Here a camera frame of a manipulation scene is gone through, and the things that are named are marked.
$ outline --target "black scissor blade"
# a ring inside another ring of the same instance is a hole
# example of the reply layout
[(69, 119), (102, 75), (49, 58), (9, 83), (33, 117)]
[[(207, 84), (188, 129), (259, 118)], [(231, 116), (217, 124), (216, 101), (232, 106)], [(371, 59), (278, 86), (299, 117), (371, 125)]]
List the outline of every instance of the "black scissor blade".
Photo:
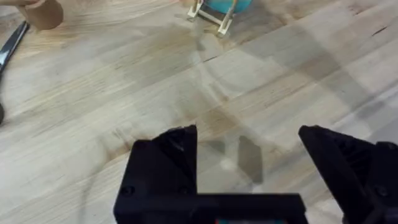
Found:
[(4, 67), (7, 65), (8, 60), (11, 55), (14, 53), (16, 47), (21, 41), (22, 37), (29, 29), (29, 24), (25, 21), (12, 33), (10, 38), (7, 40), (6, 44), (0, 50), (0, 74), (4, 70)]

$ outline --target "brown cardboard roll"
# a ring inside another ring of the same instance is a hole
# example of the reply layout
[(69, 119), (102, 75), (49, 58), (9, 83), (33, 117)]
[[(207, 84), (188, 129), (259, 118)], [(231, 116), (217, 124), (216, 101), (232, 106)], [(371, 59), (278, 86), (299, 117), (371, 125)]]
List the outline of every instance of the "brown cardboard roll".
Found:
[(56, 28), (63, 21), (63, 9), (56, 0), (39, 0), (35, 4), (17, 6), (27, 22), (39, 30)]

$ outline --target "small white stand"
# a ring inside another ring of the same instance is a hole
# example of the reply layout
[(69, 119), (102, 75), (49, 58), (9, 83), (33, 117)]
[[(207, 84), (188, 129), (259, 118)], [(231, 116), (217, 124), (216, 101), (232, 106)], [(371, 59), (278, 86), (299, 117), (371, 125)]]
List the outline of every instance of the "small white stand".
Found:
[(189, 9), (189, 11), (188, 11), (188, 20), (192, 21), (199, 14), (199, 15), (203, 16), (204, 18), (206, 18), (206, 19), (208, 19), (208, 20), (220, 25), (220, 27), (218, 28), (218, 35), (217, 36), (223, 37), (226, 34), (229, 26), (232, 23), (233, 15), (231, 15), (231, 13), (228, 12), (227, 14), (225, 14), (224, 19), (221, 21), (221, 20), (217, 19), (216, 17), (210, 15), (209, 13), (207, 13), (207, 12), (205, 12), (205, 11), (203, 11), (201, 9), (202, 6), (203, 6), (203, 2), (204, 2), (204, 0), (197, 2), (196, 11), (194, 11), (195, 10), (194, 6), (192, 6)]

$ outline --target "wooden table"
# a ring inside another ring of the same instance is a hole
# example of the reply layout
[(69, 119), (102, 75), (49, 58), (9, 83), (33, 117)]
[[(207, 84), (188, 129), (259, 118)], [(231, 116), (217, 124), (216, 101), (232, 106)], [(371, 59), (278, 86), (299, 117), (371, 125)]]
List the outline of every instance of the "wooden table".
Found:
[[(341, 223), (297, 131), (397, 119), (396, 0), (256, 0), (221, 40), (186, 2), (61, 3), (4, 74), (0, 223), (114, 223), (133, 142), (192, 123), (200, 192), (299, 192), (311, 223)], [(20, 21), (0, 8), (2, 43)]]

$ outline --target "black plastic part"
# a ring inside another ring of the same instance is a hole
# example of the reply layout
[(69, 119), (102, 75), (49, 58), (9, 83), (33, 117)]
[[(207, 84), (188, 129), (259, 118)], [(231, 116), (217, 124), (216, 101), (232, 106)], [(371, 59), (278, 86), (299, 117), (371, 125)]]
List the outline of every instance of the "black plastic part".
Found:
[(0, 124), (2, 123), (3, 119), (4, 119), (4, 108), (0, 103)]
[(398, 150), (319, 126), (299, 135), (347, 224), (398, 223)]
[(307, 223), (298, 194), (197, 194), (196, 126), (135, 142), (114, 216), (118, 224), (214, 224), (219, 218)]

